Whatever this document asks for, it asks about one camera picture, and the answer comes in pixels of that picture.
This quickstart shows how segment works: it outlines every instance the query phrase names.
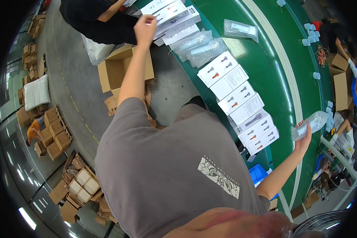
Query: gray t-shirt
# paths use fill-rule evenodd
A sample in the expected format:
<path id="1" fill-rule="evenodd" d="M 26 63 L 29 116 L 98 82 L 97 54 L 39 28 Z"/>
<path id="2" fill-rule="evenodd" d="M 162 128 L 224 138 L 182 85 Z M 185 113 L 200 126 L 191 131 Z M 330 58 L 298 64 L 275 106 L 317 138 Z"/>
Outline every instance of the gray t-shirt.
<path id="1" fill-rule="evenodd" d="M 134 238 L 162 237 L 215 207 L 252 214 L 270 207 L 257 195 L 224 125 L 195 104 L 158 130 L 140 99 L 124 100 L 100 140 L 95 164 L 112 214 Z"/>

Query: blue plastic bin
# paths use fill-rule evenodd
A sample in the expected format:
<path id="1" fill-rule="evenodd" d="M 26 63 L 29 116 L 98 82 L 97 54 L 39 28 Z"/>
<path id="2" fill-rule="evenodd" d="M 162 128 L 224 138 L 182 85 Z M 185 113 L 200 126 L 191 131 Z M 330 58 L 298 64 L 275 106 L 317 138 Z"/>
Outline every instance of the blue plastic bin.
<path id="1" fill-rule="evenodd" d="M 268 175 L 267 172 L 262 168 L 262 166 L 260 164 L 257 164 L 254 167 L 252 167 L 251 169 L 249 169 L 249 172 L 250 172 L 250 176 L 252 178 L 252 182 L 254 183 L 255 187 L 257 187 L 260 184 L 260 182 L 262 182 L 262 180 L 264 178 L 266 178 Z"/>

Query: hand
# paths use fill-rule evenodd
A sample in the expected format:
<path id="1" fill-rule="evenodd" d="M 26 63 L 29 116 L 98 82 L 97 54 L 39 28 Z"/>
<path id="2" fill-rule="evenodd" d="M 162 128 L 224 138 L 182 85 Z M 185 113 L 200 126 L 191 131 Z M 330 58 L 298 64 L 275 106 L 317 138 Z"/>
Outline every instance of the hand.
<path id="1" fill-rule="evenodd" d="M 301 124 L 304 123 L 304 120 L 299 122 L 299 125 L 295 125 L 295 127 L 301 126 Z M 295 141 L 295 150 L 297 152 L 302 153 L 303 155 L 305 152 L 308 150 L 309 143 L 311 142 L 312 138 L 312 132 L 311 132 L 311 126 L 309 123 L 307 124 L 307 134 L 303 139 Z"/>
<path id="2" fill-rule="evenodd" d="M 353 63 L 353 61 L 351 59 L 349 59 L 347 62 L 349 63 L 350 68 L 352 69 L 354 77 L 357 78 L 357 68 L 356 68 L 355 64 Z"/>
<path id="3" fill-rule="evenodd" d="M 142 16 L 133 27 L 136 35 L 137 45 L 149 48 L 155 36 L 157 26 L 156 17 L 152 15 Z"/>

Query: white product box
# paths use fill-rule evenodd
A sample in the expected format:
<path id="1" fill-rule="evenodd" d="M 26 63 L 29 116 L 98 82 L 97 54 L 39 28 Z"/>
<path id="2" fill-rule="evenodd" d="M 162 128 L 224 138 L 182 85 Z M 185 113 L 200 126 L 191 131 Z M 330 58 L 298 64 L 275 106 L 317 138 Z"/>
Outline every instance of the white product box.
<path id="1" fill-rule="evenodd" d="M 224 77 L 214 83 L 210 89 L 219 100 L 222 100 L 239 86 L 241 86 L 244 82 L 246 82 L 248 78 L 249 77 L 242 69 L 242 66 L 237 65 Z"/>
<path id="2" fill-rule="evenodd" d="M 241 86 L 227 95 L 224 99 L 218 102 L 218 106 L 228 116 L 234 112 L 238 107 L 242 106 L 250 98 L 255 95 L 254 89 L 248 81 L 244 82 Z"/>
<path id="3" fill-rule="evenodd" d="M 265 104 L 260 98 L 259 94 L 256 93 L 250 100 L 245 102 L 241 107 L 232 112 L 229 117 L 235 122 L 235 124 L 240 125 L 242 122 L 249 119 L 252 115 L 257 113 Z"/>
<path id="4" fill-rule="evenodd" d="M 270 145 L 272 142 L 276 141 L 278 138 L 279 131 L 276 127 L 273 127 L 270 131 L 266 132 L 266 134 L 259 137 L 258 140 L 248 144 L 246 148 L 248 149 L 250 155 L 255 155 Z"/>
<path id="5" fill-rule="evenodd" d="M 153 42 L 155 45 L 157 46 L 162 46 L 164 43 L 164 40 L 162 39 L 162 37 L 158 38 L 156 41 Z"/>
<path id="6" fill-rule="evenodd" d="M 179 33 L 177 33 L 176 35 L 173 35 L 171 37 L 167 37 L 166 35 L 164 35 L 164 36 L 162 36 L 162 40 L 164 41 L 164 43 L 166 45 L 170 45 L 170 44 L 173 44 L 173 43 L 175 43 L 179 40 L 182 40 L 184 38 L 191 37 L 198 32 L 200 32 L 200 29 L 198 28 L 198 26 L 193 25 L 193 26 L 190 26 L 190 27 L 180 31 Z"/>
<path id="7" fill-rule="evenodd" d="M 242 122 L 242 124 L 234 127 L 238 138 L 243 145 L 251 144 L 266 132 L 274 128 L 274 122 L 270 114 L 263 109 L 252 115 L 249 119 Z"/>
<path id="8" fill-rule="evenodd" d="M 167 37 L 171 37 L 179 33 L 180 31 L 201 21 L 200 14 L 199 12 L 196 11 L 194 6 L 187 7 L 187 9 L 189 13 L 188 15 L 159 26 L 156 29 L 155 37 L 153 39 L 156 40 L 157 38 L 163 36 L 164 34 Z"/>
<path id="9" fill-rule="evenodd" d="M 204 82 L 204 84 L 209 88 L 233 68 L 238 65 L 238 62 L 230 54 L 229 51 L 223 52 L 217 58 L 212 60 L 203 69 L 198 71 L 197 76 Z"/>
<path id="10" fill-rule="evenodd" d="M 182 3 L 181 0 L 176 0 L 153 15 L 157 19 L 157 26 L 161 26 L 188 14 L 188 9 L 185 7 L 184 3 Z"/>
<path id="11" fill-rule="evenodd" d="M 176 0 L 153 0 L 152 2 L 148 3 L 145 7 L 135 12 L 133 15 L 134 16 L 138 16 L 140 14 L 153 15 L 155 12 L 173 3 L 174 1 Z"/>

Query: blue plastic cup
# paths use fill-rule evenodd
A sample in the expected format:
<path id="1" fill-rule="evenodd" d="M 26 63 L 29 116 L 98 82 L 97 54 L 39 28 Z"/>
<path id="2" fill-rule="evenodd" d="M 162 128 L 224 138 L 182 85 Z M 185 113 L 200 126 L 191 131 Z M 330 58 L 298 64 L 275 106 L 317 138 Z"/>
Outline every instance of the blue plastic cup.
<path id="1" fill-rule="evenodd" d="M 319 80 L 321 78 L 320 73 L 314 72 L 313 73 L 313 78 Z"/>
<path id="2" fill-rule="evenodd" d="M 309 24 L 309 23 L 304 24 L 304 27 L 305 27 L 305 29 L 308 30 L 308 31 L 311 31 L 311 30 L 312 30 L 312 26 L 311 26 L 311 24 Z"/>
<path id="3" fill-rule="evenodd" d="M 301 41 L 302 41 L 304 46 L 310 46 L 311 45 L 311 43 L 310 43 L 310 41 L 308 39 L 303 39 Z"/>
<path id="4" fill-rule="evenodd" d="M 282 7 L 286 4 L 286 1 L 285 0 L 277 0 L 276 3 Z"/>
<path id="5" fill-rule="evenodd" d="M 316 42 L 316 38 L 314 36 L 308 36 L 308 40 L 311 43 L 315 43 Z"/>

